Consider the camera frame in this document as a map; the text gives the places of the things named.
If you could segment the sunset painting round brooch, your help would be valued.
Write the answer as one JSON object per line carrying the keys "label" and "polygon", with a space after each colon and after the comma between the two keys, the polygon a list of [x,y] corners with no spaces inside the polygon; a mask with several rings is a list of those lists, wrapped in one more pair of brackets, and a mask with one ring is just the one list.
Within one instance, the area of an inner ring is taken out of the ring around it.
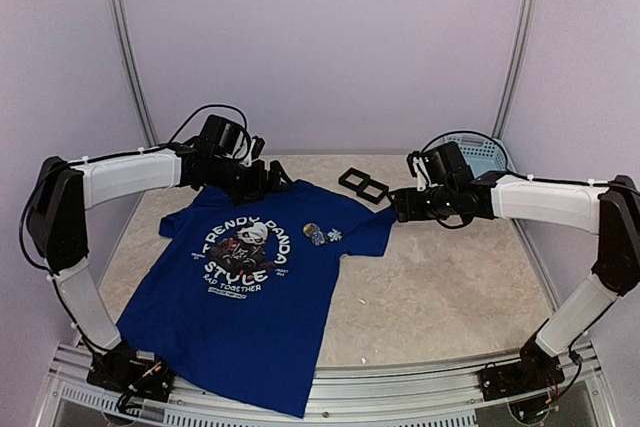
{"label": "sunset painting round brooch", "polygon": [[304,235],[309,238],[313,237],[319,231],[319,227],[314,223],[308,223],[303,227]]}

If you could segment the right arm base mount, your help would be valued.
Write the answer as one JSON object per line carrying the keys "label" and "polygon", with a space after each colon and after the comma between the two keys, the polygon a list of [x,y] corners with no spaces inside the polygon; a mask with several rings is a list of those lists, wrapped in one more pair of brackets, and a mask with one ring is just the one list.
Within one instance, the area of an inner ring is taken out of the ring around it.
{"label": "right arm base mount", "polygon": [[570,345],[568,355],[577,371],[562,391],[559,387],[565,375],[559,356],[547,354],[531,337],[520,349],[517,361],[502,365],[489,363],[478,371],[483,400],[497,400],[543,388],[552,388],[551,397],[546,401],[548,405],[559,400],[576,383],[582,372],[583,359],[572,347]]}

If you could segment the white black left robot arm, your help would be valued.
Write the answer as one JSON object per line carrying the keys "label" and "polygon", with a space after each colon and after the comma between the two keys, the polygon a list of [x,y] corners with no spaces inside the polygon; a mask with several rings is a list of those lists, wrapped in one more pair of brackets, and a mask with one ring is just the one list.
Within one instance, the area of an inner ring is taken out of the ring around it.
{"label": "white black left robot arm", "polygon": [[168,143],[136,152],[67,162],[46,159],[19,221],[19,240],[38,254],[30,264],[49,276],[72,324],[92,351],[109,352],[121,334],[89,272],[88,210],[133,194],[178,187],[222,189],[234,204],[284,192],[292,181],[282,165],[247,155],[206,151],[202,142]]}

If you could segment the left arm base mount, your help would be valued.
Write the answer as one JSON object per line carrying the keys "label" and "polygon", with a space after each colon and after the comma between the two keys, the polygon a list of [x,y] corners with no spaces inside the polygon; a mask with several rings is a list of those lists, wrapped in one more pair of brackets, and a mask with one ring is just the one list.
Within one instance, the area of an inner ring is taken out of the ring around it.
{"label": "left arm base mount", "polygon": [[164,359],[122,343],[92,359],[86,382],[120,394],[167,402],[174,377]]}

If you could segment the blue printed t-shirt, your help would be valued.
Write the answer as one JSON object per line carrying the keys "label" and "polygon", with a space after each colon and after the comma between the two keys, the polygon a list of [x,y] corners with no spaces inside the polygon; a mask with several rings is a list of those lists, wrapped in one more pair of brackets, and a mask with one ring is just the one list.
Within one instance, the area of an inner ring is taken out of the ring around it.
{"label": "blue printed t-shirt", "polygon": [[[199,388],[300,418],[341,259],[382,256],[394,220],[391,209],[372,211],[303,180],[240,206],[205,188],[161,220],[168,246],[118,329]],[[342,239],[314,246],[308,223]]]}

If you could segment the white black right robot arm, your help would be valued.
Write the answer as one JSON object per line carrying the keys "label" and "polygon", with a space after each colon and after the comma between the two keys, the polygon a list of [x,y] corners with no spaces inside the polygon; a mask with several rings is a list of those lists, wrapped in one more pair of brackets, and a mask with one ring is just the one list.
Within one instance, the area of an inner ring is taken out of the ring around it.
{"label": "white black right robot arm", "polygon": [[399,222],[517,219],[597,236],[590,274],[522,348],[511,370],[520,390],[535,389],[549,376],[550,361],[639,284],[639,194],[627,176],[578,182],[489,171],[462,184],[397,189],[390,200]]}

